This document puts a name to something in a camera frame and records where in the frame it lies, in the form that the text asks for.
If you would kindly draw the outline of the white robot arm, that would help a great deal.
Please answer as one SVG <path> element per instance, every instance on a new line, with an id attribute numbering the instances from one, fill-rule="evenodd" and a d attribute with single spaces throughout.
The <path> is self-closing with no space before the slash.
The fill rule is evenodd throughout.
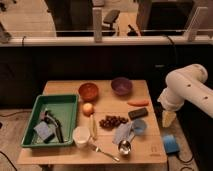
<path id="1" fill-rule="evenodd" d="M 208 72 L 201 64 L 191 64 L 167 74 L 166 87 L 157 99 L 163 107 L 163 127 L 172 124 L 185 101 L 213 118 L 213 90 L 205 85 L 207 79 Z"/>

